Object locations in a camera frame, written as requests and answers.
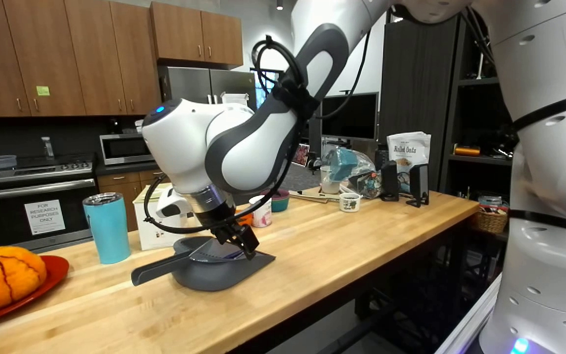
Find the blue cup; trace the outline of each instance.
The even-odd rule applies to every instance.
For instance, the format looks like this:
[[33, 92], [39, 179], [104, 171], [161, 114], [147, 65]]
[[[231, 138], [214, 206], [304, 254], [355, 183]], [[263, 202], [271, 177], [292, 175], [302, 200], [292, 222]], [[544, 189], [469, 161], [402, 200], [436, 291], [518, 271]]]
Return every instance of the blue cup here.
[[90, 236], [100, 263], [115, 263], [129, 256], [123, 197], [100, 193], [82, 200]]

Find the orange basketball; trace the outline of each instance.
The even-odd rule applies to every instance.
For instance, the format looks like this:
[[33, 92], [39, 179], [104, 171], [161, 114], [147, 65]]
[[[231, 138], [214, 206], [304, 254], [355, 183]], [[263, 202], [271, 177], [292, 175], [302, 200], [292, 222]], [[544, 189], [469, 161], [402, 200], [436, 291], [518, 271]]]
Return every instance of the orange basketball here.
[[27, 297], [47, 279], [39, 256], [17, 246], [0, 246], [0, 307]]

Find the stainless steel oven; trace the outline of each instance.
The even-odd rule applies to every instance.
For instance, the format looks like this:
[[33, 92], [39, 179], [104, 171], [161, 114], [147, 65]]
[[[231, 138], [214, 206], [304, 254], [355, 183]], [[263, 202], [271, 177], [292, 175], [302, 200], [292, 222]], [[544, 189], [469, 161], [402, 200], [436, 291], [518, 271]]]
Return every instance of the stainless steel oven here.
[[98, 193], [92, 157], [27, 157], [0, 171], [0, 246], [45, 252], [90, 240], [82, 199]]

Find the wooden countertop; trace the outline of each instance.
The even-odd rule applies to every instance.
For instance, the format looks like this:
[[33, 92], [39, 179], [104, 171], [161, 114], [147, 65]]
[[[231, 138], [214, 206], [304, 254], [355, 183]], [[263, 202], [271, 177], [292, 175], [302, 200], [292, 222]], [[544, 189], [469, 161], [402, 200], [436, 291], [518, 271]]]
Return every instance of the wooden countertop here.
[[420, 208], [363, 200], [353, 214], [290, 199], [271, 226], [255, 228], [259, 252], [277, 259], [218, 293], [184, 289], [171, 275], [133, 287], [133, 267], [172, 254], [139, 252], [135, 232], [133, 254], [115, 265], [98, 263], [92, 242], [49, 252], [68, 259], [68, 277], [0, 320], [0, 352], [226, 352], [475, 210], [440, 193]]

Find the bottle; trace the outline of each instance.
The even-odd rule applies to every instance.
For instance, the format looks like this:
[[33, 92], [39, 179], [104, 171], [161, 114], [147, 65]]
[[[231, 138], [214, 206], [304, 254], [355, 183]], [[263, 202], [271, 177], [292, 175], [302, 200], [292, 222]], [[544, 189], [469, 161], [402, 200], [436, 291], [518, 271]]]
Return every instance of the bottle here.
[[51, 145], [51, 138], [49, 136], [41, 136], [43, 143], [45, 143], [45, 155], [47, 159], [53, 159], [53, 145]]

